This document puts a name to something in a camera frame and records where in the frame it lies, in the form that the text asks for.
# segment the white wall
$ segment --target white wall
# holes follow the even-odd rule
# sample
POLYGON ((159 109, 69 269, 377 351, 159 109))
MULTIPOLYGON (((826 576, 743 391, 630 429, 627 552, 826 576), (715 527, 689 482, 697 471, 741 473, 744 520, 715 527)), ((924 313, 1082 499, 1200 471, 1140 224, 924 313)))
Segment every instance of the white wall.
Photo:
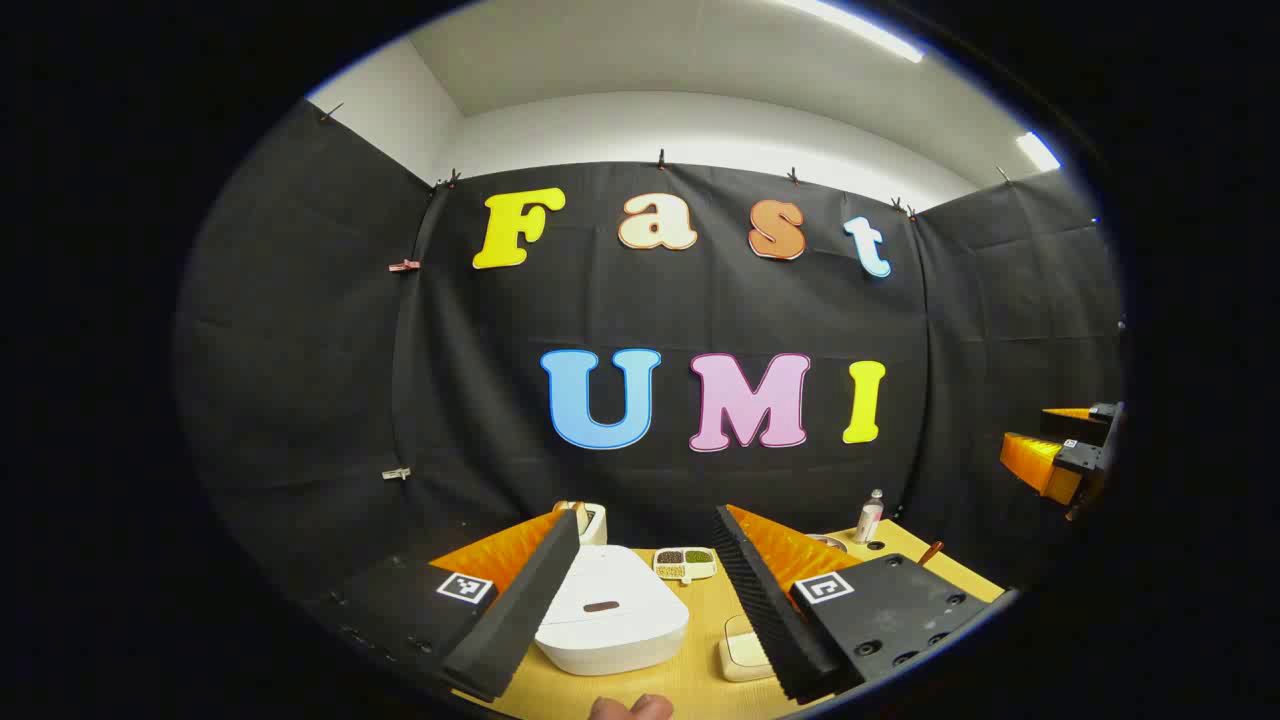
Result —
POLYGON ((718 165, 785 176, 923 210, 979 190, 941 165, 836 120, 736 97, 605 92, 466 118, 438 165, 463 177, 516 168, 630 160, 718 165))
POLYGON ((408 38, 397 40, 316 87, 307 99, 429 183, 462 113, 408 38))

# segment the wooden table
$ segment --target wooden table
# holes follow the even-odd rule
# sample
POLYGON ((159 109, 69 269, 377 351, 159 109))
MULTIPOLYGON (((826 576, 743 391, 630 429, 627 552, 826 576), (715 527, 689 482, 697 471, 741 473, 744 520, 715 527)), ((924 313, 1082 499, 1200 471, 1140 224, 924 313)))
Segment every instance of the wooden table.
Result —
MULTIPOLYGON (((872 538, 884 543, 881 550, 854 544, 851 529, 827 533, 849 546, 850 553, 861 560, 893 552, 919 560, 929 547, 892 520, 882 520, 876 537, 872 538)), ((652 564, 653 552, 653 550, 635 551, 645 564, 652 564)), ((925 568, 984 602, 991 602, 1004 592, 998 585, 941 552, 934 555, 925 568)), ((689 607, 685 642, 671 660, 631 673, 589 678, 570 675, 556 667, 538 644, 531 643, 507 692, 494 702, 485 703, 465 693, 457 691, 454 693, 525 720, 585 720, 591 703, 600 696, 616 698, 630 706, 644 693, 667 696, 676 706, 675 716, 685 719, 767 719, 808 707, 787 700, 777 678, 730 683, 721 675, 716 646, 724 637, 724 621, 735 615, 742 615, 742 606, 718 560, 714 577, 694 580, 689 585, 677 582, 668 582, 667 585, 689 607)), ((810 705, 826 702, 831 697, 827 696, 810 705)))

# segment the small bottle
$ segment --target small bottle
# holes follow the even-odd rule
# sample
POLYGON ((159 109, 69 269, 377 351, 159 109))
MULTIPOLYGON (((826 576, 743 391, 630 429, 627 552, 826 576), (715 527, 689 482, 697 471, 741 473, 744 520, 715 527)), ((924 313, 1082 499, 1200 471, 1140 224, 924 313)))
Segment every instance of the small bottle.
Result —
POLYGON ((884 502, 881 500, 884 493, 879 488, 872 491, 872 497, 863 503, 863 515, 858 519, 858 529, 854 530, 854 543, 867 544, 876 536, 876 525, 884 515, 884 502))

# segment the small white box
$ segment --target small white box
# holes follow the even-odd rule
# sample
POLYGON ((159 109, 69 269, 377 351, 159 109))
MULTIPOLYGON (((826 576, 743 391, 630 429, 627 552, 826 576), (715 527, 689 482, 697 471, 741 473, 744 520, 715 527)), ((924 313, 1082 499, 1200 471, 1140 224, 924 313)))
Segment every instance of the small white box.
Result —
POLYGON ((689 609, 640 557, 621 546, 584 544, 534 642, 573 675, 611 675, 675 657, 689 609))

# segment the blue letter u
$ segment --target blue letter u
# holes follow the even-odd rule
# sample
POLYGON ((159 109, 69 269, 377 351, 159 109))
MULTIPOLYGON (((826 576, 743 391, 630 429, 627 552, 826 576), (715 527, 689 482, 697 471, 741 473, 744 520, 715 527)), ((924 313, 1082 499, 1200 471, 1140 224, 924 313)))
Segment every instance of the blue letter u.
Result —
POLYGON ((613 354, 622 369, 626 388, 626 415, 612 425, 591 419, 586 379, 599 364, 586 350, 553 350, 543 355, 552 396, 552 427, 566 441, 588 450, 618 450, 644 437, 653 419, 653 369, 662 355, 653 350, 631 348, 613 354))

